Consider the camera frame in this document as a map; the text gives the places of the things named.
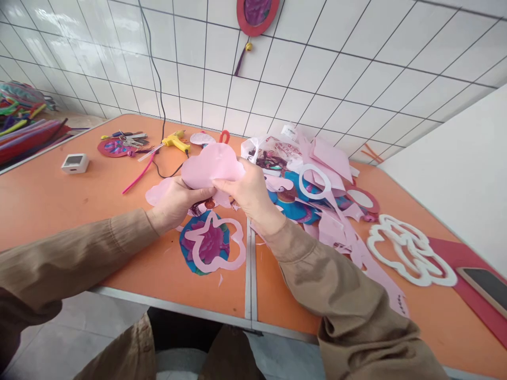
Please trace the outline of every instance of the white cloud-shaped frame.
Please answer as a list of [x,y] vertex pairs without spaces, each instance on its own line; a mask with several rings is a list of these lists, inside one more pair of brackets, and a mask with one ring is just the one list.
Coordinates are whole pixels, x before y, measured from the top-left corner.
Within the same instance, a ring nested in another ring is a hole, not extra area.
[[[384,233],[392,242],[396,254],[402,262],[390,261],[377,250],[375,243],[385,240],[380,232]],[[414,285],[426,287],[435,283],[437,285],[453,287],[458,281],[453,269],[429,246],[428,237],[414,226],[399,221],[390,215],[382,214],[379,216],[379,224],[374,225],[370,229],[367,246],[380,262],[395,269],[402,277]],[[404,246],[407,247],[408,252],[414,257],[413,263],[405,255],[403,251]],[[427,258],[434,259],[443,271],[433,265]],[[420,277],[412,276],[407,267],[419,273]]]

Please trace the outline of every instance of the yellow glue gun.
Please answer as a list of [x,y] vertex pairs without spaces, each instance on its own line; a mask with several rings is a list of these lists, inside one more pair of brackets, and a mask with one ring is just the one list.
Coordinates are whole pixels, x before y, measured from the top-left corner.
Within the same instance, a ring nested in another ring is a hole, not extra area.
[[175,146],[179,150],[185,153],[185,151],[190,152],[190,145],[187,145],[180,141],[181,138],[185,135],[185,130],[179,130],[169,135],[167,138],[162,140],[162,144],[165,146]]

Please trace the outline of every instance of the small white device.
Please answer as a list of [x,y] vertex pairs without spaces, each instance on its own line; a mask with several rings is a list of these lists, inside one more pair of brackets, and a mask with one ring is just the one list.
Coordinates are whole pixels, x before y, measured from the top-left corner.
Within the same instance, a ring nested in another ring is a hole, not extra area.
[[62,164],[62,170],[67,174],[78,174],[86,172],[90,160],[84,153],[68,155]]

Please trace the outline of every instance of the person's right hand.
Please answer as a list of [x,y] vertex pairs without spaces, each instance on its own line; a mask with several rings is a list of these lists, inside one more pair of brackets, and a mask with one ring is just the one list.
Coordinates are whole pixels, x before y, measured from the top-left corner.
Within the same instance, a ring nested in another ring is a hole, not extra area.
[[245,175],[238,181],[214,179],[213,186],[231,195],[246,215],[255,222],[261,235],[271,235],[279,231],[285,217],[269,199],[262,169],[242,157],[238,161],[245,168]]

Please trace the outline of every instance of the hand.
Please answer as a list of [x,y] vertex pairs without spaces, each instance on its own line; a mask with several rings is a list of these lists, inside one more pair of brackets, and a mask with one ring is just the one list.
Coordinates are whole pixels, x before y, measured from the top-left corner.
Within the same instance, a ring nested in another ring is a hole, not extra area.
[[178,227],[185,219],[189,208],[196,202],[206,200],[217,192],[214,187],[190,190],[181,179],[173,177],[169,189],[160,202],[146,215],[159,235]]
[[261,235],[268,236],[278,232],[285,223],[285,217],[269,199],[262,169],[242,157],[238,161],[245,168],[242,179],[232,182],[214,179],[213,186],[231,195],[252,219]]

